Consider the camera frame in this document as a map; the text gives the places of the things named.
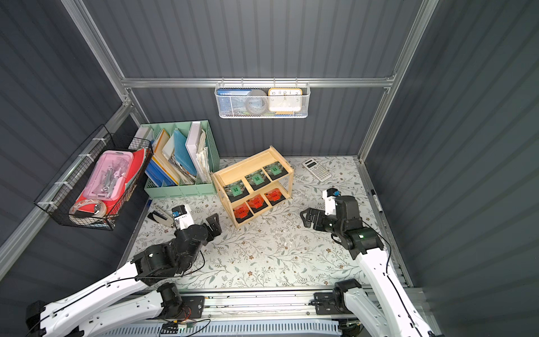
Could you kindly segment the floral table mat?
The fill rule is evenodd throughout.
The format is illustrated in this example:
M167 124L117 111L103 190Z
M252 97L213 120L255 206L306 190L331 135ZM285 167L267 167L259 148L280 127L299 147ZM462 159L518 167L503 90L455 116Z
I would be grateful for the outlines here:
M187 204L196 222L219 215L223 233L203 247L195 273L176 280L181 289L333 286L351 278L368 283L359 263L330 234L307 229L300 219L300 212L307 208L323 209L321 194L334 187L354 196L364 221L379 228L357 159L320 157L320 164L331 174L325 182L303 167L305 158L287 160L295 170L292 197L241 227L235 227L217 195L151 201L150 211L170 212L174 206Z

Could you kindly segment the blue box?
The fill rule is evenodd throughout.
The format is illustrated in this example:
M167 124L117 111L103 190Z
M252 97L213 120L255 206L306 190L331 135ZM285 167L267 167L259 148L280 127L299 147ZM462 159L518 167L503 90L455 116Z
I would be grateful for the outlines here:
M246 97L251 89L218 88L216 102L221 117L231 117L246 112Z

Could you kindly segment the wooden two-tier shelf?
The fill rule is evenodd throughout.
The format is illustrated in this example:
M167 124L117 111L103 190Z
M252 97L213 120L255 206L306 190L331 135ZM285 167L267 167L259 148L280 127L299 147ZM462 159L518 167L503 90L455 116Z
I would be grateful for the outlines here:
M239 228L291 198L294 168L271 146L211 177L223 207Z

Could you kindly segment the grey tape roll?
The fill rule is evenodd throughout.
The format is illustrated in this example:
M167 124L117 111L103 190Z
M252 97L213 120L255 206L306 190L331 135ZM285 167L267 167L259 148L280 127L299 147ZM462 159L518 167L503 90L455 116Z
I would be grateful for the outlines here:
M245 99L246 111L255 116L264 114L268 109L268 99L265 91L260 89L251 90Z

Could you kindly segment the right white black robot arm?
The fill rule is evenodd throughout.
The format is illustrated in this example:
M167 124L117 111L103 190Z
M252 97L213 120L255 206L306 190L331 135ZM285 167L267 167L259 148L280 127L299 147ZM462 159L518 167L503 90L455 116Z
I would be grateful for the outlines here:
M433 336L390 267L390 243L363 221L354 196L335 188L322 193L324 209L300 213L303 225L331 235L358 262L377 298L373 302L356 279L337 282L330 293L316 293L311 305L319 315L353 314L371 336Z

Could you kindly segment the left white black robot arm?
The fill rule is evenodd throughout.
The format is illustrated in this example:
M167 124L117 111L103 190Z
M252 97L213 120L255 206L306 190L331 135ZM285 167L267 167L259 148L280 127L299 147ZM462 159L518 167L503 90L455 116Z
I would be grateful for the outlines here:
M29 305L27 336L95 336L139 320L192 317L170 279L193 273L202 247L222 228L216 213L196 224L187 205L173 209L173 225L173 239L147 247L111 275L56 302Z

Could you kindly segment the white calculator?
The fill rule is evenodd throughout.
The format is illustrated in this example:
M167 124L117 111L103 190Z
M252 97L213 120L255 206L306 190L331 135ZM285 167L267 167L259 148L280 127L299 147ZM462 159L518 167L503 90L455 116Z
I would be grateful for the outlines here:
M305 160L302 165L321 183L328 182L332 178L330 171L315 158Z

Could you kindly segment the black white stapler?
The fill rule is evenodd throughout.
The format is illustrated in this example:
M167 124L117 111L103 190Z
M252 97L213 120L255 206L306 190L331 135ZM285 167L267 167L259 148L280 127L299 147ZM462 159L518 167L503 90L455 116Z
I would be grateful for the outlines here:
M174 227L173 219L165 213L153 211L148 213L147 218L164 227Z

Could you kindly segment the black marker pen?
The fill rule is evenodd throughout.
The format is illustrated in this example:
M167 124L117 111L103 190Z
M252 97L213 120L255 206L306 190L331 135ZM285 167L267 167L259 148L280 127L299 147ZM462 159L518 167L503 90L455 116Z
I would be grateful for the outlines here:
M373 201L375 202L375 205L376 205L376 208L377 208L378 212L383 213L383 207L382 207L382 204L380 202L380 199L378 198L378 195L376 194L376 191L371 190L371 195L372 195Z

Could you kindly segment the white binder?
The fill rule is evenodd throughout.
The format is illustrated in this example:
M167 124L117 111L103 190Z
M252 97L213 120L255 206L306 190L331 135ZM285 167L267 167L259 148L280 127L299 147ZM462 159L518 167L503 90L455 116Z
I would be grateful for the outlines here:
M191 126L189 128L188 137L185 143L186 149L188 151L188 154L192 160L192 163L195 167L197 175L199 173L199 164L197 161L197 153L200 143L200 138L202 135L202 123L201 122L192 122Z

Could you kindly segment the blue books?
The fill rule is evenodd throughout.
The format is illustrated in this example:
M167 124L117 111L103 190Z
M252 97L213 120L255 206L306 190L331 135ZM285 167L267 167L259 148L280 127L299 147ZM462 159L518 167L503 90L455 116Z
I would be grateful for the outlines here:
M145 172L156 187L176 186L173 179L156 163L156 161L154 161L154 159L149 161Z

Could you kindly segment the green tea bag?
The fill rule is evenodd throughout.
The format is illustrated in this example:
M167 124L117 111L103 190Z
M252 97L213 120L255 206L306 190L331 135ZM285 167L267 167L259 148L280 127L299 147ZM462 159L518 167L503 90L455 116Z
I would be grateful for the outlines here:
M226 185L224 187L224 191L231 203L249 195L249 191L246 189L246 186L242 180Z
M245 176L245 179L247 180L253 191L259 190L260 188L263 188L266 185L270 184L270 179L265 174L265 171L263 169L258 169L257 171L248 174L247 176Z
M279 161L268 164L263 169L272 181L276 181L289 173Z

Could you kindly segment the red tea bag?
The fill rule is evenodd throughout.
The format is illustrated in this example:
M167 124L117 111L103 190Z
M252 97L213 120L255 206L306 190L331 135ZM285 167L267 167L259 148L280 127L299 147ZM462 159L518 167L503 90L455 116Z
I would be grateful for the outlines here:
M265 197L272 206L275 206L286 199L279 188L266 192Z
M238 224L241 224L253 217L253 213L247 203L243 203L233 209L234 218Z
M256 195L247 201L253 213L258 213L268 207L267 202L261 195Z

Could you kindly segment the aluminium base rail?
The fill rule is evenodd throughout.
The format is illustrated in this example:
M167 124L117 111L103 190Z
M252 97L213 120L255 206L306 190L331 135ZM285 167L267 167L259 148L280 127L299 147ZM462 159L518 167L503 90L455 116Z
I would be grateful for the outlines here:
M212 320L352 319L351 314L318 315L315 293L331 293L332 286L243 289L185 289L184 296L203 296L202 318Z

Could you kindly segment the pink plastic case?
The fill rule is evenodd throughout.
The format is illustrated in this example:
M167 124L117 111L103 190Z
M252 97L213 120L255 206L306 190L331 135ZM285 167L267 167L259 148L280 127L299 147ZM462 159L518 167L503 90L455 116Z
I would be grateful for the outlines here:
M82 196L112 202L119 199L125 187L133 153L108 150L101 154Z

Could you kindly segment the yellow white clock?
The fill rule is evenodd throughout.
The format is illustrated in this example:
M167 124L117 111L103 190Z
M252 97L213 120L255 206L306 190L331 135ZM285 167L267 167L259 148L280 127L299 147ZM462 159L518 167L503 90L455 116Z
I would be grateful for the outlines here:
M271 88L268 91L268 108L270 112L291 114L300 112L303 105L301 88Z

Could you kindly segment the clear tape roll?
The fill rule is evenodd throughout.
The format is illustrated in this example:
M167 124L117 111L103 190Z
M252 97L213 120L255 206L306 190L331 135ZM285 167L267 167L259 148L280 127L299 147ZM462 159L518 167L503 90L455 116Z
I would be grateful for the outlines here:
M99 199L85 199L76 202L69 210L69 219L79 226L102 223L107 215L107 206Z

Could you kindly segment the green file organizer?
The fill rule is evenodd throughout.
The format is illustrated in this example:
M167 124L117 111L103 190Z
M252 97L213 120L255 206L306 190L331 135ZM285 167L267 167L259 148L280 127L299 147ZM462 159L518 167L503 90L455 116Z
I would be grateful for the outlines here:
M153 199L214 195L211 174L220 156L209 121L144 124L137 133L150 140L153 156L145 191Z

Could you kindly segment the teal folder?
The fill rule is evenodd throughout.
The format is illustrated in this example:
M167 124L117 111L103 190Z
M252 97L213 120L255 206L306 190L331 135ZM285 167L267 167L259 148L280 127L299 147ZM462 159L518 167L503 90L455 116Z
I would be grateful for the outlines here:
M174 158L175 161L188 172L191 176L196 177L195 167L192 163L192 160L188 154L185 143L187 138L178 130L175 129L173 132L174 137Z

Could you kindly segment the loose paper stack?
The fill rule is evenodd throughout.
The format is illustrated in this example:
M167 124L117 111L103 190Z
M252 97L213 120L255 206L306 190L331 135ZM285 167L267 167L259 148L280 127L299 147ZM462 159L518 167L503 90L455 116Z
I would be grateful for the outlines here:
M203 129L200 130L200 134L198 137L196 159L197 159L197 163L199 164L200 171L208 174L210 172L209 150L206 145L206 132Z

